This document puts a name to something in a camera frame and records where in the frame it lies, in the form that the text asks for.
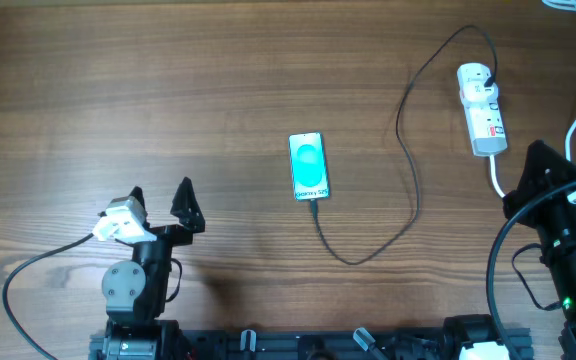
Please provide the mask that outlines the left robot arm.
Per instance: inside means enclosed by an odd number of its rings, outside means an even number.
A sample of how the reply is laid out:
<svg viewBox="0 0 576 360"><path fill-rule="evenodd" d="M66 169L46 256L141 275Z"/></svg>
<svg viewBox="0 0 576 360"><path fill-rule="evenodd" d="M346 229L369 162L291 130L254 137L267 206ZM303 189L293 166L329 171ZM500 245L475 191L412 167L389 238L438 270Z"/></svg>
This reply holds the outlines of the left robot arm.
<svg viewBox="0 0 576 360"><path fill-rule="evenodd" d="M147 221L143 190L113 199L100 214L93 235L114 240L132 249L129 260L105 272L101 290L108 320L104 333L90 338L90 359L193 359L195 350L176 320L162 320L167 303L177 292L168 292L172 268L180 267L172 256L177 246L193 243L205 231L192 181L185 177L172 200L172 225L153 227Z"/></svg>

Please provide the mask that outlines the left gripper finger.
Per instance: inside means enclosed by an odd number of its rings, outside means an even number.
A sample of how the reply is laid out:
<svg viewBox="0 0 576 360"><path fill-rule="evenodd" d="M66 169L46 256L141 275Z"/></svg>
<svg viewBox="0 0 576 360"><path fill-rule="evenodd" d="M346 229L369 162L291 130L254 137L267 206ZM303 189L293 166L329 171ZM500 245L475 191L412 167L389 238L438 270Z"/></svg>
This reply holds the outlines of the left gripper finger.
<svg viewBox="0 0 576 360"><path fill-rule="evenodd" d="M143 190L141 187L135 186L131 190L130 196L133 197L141 205L142 208L145 208L145 200L143 196Z"/></svg>
<svg viewBox="0 0 576 360"><path fill-rule="evenodd" d="M195 196L190 178L184 177L172 200L170 214L179 219L180 225L192 233L205 231L205 219Z"/></svg>

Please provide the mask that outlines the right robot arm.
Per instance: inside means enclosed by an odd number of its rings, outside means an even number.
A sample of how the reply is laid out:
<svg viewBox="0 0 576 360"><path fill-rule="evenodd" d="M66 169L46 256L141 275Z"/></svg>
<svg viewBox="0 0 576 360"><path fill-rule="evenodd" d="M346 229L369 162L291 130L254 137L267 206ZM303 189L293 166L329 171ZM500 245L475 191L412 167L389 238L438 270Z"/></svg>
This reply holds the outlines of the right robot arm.
<svg viewBox="0 0 576 360"><path fill-rule="evenodd" d="M521 224L537 231L534 248L549 270L557 292L547 310L562 310L559 336L563 358L576 359L576 165L541 140L529 145L517 188L503 198L505 224L493 241L486 269L487 324L482 341L469 340L459 350L483 359L518 359L522 353L499 316L494 278L497 257L512 228Z"/></svg>

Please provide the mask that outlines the teal screen Samsung smartphone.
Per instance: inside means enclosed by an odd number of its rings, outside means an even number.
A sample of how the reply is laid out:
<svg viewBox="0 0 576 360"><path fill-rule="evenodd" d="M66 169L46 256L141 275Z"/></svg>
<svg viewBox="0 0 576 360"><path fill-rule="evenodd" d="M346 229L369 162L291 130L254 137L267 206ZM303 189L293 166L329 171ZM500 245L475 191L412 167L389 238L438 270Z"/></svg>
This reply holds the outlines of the teal screen Samsung smartphone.
<svg viewBox="0 0 576 360"><path fill-rule="evenodd" d="M293 134L288 143L295 199L328 198L330 185L322 134Z"/></svg>

